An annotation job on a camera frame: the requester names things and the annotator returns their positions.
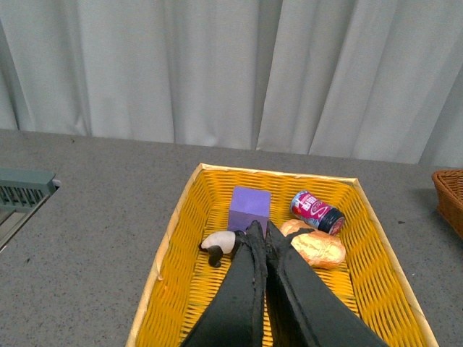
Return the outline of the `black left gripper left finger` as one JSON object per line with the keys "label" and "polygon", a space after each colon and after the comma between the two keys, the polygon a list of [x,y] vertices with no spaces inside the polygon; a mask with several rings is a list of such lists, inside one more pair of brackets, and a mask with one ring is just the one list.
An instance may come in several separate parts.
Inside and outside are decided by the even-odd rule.
{"label": "black left gripper left finger", "polygon": [[266,244],[254,220],[227,274],[182,346],[261,346],[266,294]]}

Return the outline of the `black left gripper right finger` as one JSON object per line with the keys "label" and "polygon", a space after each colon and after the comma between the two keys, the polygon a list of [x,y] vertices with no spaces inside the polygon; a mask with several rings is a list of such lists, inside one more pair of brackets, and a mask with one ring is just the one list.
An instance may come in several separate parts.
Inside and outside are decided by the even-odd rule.
{"label": "black left gripper right finger", "polygon": [[288,236],[267,224],[266,304],[275,346],[386,346],[321,280]]}

